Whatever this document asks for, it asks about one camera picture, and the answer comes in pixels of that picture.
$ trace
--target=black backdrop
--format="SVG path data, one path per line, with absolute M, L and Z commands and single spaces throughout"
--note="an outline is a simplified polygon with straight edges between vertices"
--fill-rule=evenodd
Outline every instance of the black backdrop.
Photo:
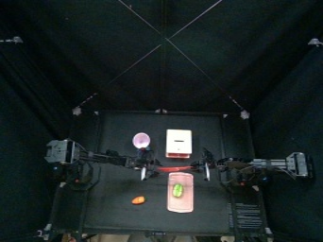
M 35 230 L 45 227 L 54 198 L 54 185 L 49 182 L 49 169 L 43 160 L 45 145 L 54 138 L 69 136 L 73 119 L 71 109 L 89 94 L 97 91 L 94 86 L 101 88 L 101 83 L 93 85 L 93 82 L 87 81 L 90 75 L 81 74 L 82 70 L 87 70 L 86 68 L 82 69 L 83 65 L 81 67 L 70 65 L 62 49 L 51 48 L 51 34 L 54 33 L 51 28 L 47 28 L 46 40 L 49 42 L 42 44 L 43 40 L 39 39 L 39 33 L 43 28 L 39 26 L 46 28 L 49 25 L 45 25 L 43 21 L 31 20 L 31 17 L 37 16 L 37 14 L 30 14 L 29 18 L 21 19 L 17 16 L 21 15 L 22 9 L 15 6 L 10 9 L 13 11 L 6 11 L 7 18 L 2 20 L 3 23 L 7 22 L 7 26 L 14 23 L 15 27 L 7 29 L 2 25 L 2 38 L 13 37 L 21 33 L 25 33 L 27 37 L 31 33 L 29 38 L 33 45 L 30 52 L 35 49 L 38 54 L 30 55 L 29 52 L 27 55 L 26 49 L 21 48 L 19 44 L 2 44 L 0 238 L 21 235 L 22 237 L 30 236 Z M 260 58 L 256 59 L 256 67 L 252 69 L 244 68 L 242 72 L 236 69 L 238 72 L 233 82 L 233 90 L 236 87 L 238 88 L 237 95 L 240 95 L 241 89 L 246 88 L 249 90 L 246 93 L 256 96 L 249 100 L 252 95 L 245 95 L 242 99 L 253 103 L 250 105 L 253 108 L 252 126 L 257 155 L 262 158 L 282 158 L 293 151 L 301 150 L 308 151 L 314 157 L 317 170 L 314 182 L 276 180 L 266 193 L 270 226 L 277 232 L 289 233 L 289 237 L 305 238 L 305 241 L 312 239 L 322 240 L 320 232 L 323 224 L 322 177 L 320 176 L 323 167 L 320 162 L 323 149 L 322 48 L 310 51 L 305 47 L 302 53 L 296 54 L 300 47 L 305 46 L 306 41 L 314 37 L 313 35 L 320 36 L 322 33 L 321 6 L 313 6 L 313 9 L 316 9 L 316 15 L 305 15 L 305 18 L 300 18 L 294 22 L 293 28 L 285 28 L 281 34 L 277 35 L 278 38 L 273 42 L 276 44 L 269 45 L 268 49 L 264 50 L 262 46 L 268 45 L 268 36 L 276 30 L 272 29 L 270 32 L 266 32 L 258 43 L 261 52 Z M 290 15 L 293 15 L 292 12 L 286 14 L 286 10 L 282 8 L 280 16 L 286 17 Z M 308 23 L 312 21 L 314 25 L 309 28 Z M 22 32 L 18 32 L 19 23 L 26 25 L 26 27 L 21 28 Z M 305 35 L 301 34 L 301 31 L 294 31 L 301 29 L 304 29 Z M 293 35 L 285 35 L 284 32 L 292 32 Z M 240 36 L 237 32 L 232 32 L 232 34 L 233 38 Z M 61 42 L 63 39 L 58 38 L 58 36 L 62 37 L 62 34 L 55 35 L 53 40 L 63 45 Z M 252 47 L 245 49 L 245 53 L 250 52 L 253 54 L 254 43 L 250 44 Z M 241 52 L 240 50 L 236 47 L 233 53 Z M 272 51 L 280 52 L 280 55 L 274 55 L 274 52 L 272 55 Z M 74 56 L 74 52 L 75 49 L 69 52 L 70 58 Z M 285 61 L 289 57 L 294 60 L 289 61 L 289 68 L 286 69 Z M 127 93 L 123 94 L 125 100 L 129 101 Z M 218 106 L 217 101 L 217 99 L 212 100 L 210 109 Z M 102 104 L 109 106 L 111 103 L 103 99 Z

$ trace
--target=black curtain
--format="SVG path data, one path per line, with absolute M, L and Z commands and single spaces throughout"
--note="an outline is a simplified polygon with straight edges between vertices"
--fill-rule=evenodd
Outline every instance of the black curtain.
M 314 47 L 252 115 L 260 158 L 286 158 L 296 151 L 313 156 L 316 178 L 312 181 L 276 176 L 266 189 L 272 229 L 305 241 L 323 240 L 322 63 L 323 49 Z
M 15 36 L 7 26 L 0 33 Z M 73 111 L 23 43 L 0 43 L 0 103 L 0 241 L 35 241 L 55 190 L 46 145 L 69 136 Z

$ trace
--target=toy vegetable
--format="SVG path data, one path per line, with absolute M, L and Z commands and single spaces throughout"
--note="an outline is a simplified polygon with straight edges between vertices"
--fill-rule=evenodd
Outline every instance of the toy vegetable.
M 139 196 L 133 200 L 133 204 L 135 204 L 135 205 L 143 204 L 145 202 L 146 202 L 145 196 Z
M 181 183 L 174 186 L 174 196 L 180 198 L 184 195 L 185 187 Z

